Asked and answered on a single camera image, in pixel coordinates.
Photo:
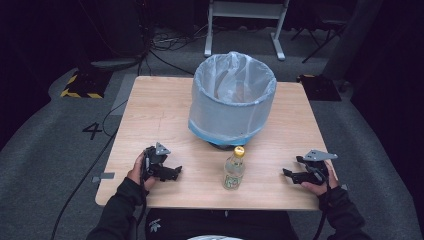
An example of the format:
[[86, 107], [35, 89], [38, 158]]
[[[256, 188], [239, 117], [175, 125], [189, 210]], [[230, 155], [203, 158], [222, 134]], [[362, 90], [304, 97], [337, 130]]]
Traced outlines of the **grey tape strip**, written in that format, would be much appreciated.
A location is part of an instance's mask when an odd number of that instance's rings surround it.
[[114, 179], [114, 176], [114, 172], [103, 172], [99, 176], [93, 176], [91, 181], [92, 183], [98, 183], [104, 179]]

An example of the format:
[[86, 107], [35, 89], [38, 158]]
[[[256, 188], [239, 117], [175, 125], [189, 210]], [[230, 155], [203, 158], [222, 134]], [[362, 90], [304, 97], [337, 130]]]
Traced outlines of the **clear plastic bottle gold cap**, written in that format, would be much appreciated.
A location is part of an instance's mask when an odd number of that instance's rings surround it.
[[223, 187], [227, 190], [237, 190], [242, 182], [245, 166], [243, 157], [245, 149], [243, 146], [236, 146], [232, 155], [226, 160], [224, 165]]

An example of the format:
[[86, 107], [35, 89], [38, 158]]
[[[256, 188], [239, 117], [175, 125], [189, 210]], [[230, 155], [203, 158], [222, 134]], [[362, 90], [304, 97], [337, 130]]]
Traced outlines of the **trash bin with white bag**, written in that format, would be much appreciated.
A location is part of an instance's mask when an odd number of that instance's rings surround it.
[[194, 74], [188, 128], [216, 146], [244, 145], [265, 126], [276, 87], [263, 62], [238, 52], [212, 55]]

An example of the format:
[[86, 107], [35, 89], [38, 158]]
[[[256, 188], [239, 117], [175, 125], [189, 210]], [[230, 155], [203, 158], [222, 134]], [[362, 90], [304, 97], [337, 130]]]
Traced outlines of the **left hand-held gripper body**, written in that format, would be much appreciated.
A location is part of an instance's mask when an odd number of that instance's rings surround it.
[[143, 160], [143, 178], [150, 176], [160, 177], [171, 175], [163, 170], [163, 163], [170, 154], [170, 151], [161, 143], [157, 142], [155, 146], [150, 146], [144, 150]]

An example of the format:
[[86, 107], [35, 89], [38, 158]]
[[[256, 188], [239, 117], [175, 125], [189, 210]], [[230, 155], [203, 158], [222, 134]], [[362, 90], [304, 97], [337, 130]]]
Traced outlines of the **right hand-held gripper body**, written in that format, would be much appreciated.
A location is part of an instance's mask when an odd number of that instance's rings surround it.
[[337, 154], [311, 149], [304, 156], [297, 156], [296, 160], [305, 165], [306, 172], [309, 173], [309, 176], [306, 177], [312, 179], [313, 184], [322, 185], [328, 178], [328, 170], [324, 161], [337, 158]]

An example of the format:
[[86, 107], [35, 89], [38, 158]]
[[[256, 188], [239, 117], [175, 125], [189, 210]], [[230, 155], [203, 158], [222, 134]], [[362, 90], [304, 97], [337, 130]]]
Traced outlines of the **person's right hand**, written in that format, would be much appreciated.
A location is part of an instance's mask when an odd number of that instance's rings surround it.
[[315, 185], [309, 182], [303, 182], [301, 186], [311, 193], [315, 194], [316, 196], [321, 196], [324, 193], [326, 193], [329, 189], [334, 189], [339, 186], [339, 182], [335, 177], [334, 169], [332, 165], [325, 161], [325, 165], [328, 170], [328, 182], [324, 183], [322, 185]]

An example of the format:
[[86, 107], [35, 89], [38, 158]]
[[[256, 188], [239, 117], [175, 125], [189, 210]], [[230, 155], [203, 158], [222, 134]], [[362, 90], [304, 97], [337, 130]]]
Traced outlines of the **person's lap in dark clothing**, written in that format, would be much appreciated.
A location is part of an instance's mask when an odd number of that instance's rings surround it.
[[229, 237], [240, 240], [298, 240], [286, 211], [151, 209], [146, 240]]

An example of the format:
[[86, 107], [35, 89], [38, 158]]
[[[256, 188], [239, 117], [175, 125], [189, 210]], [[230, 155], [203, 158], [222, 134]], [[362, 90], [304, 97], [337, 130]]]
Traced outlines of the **white metal stand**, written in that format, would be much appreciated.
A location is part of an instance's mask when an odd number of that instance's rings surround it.
[[248, 3], [248, 2], [226, 2], [219, 0], [209, 0], [207, 36], [205, 40], [204, 56], [212, 55], [213, 40], [213, 18], [249, 18], [249, 19], [269, 19], [277, 20], [276, 30], [270, 33], [270, 38], [274, 46], [277, 59], [284, 61], [286, 56], [283, 52], [279, 37], [286, 17], [290, 0], [282, 0], [281, 3]]

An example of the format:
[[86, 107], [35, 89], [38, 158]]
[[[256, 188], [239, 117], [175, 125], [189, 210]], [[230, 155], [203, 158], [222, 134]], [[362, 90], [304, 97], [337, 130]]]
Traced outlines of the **yellow black striped base plate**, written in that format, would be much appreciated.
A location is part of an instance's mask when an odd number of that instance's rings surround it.
[[95, 71], [92, 74], [75, 71], [68, 80], [61, 97], [101, 99], [112, 77], [112, 72]]

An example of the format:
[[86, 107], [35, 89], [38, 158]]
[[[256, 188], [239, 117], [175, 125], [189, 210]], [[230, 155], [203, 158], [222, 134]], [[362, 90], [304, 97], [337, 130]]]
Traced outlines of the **person's left hand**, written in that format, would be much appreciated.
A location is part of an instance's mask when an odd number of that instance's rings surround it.
[[[144, 158], [144, 153], [140, 153], [135, 160], [133, 168], [127, 174], [127, 177], [138, 185], [141, 185], [141, 180], [142, 180], [141, 175], [142, 175], [143, 158]], [[146, 191], [150, 191], [153, 188], [155, 182], [156, 182], [156, 179], [153, 177], [150, 177], [144, 182], [144, 189]]]

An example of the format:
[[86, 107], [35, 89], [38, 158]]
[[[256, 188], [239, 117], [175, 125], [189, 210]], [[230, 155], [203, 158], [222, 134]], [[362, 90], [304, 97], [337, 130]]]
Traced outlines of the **black folding stand legs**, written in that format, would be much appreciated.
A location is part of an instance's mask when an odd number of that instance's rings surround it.
[[340, 37], [349, 19], [348, 15], [335, 12], [307, 14], [303, 25], [292, 37], [292, 40], [295, 40], [306, 32], [316, 44], [316, 48], [302, 60], [302, 63], [306, 63], [335, 37]]

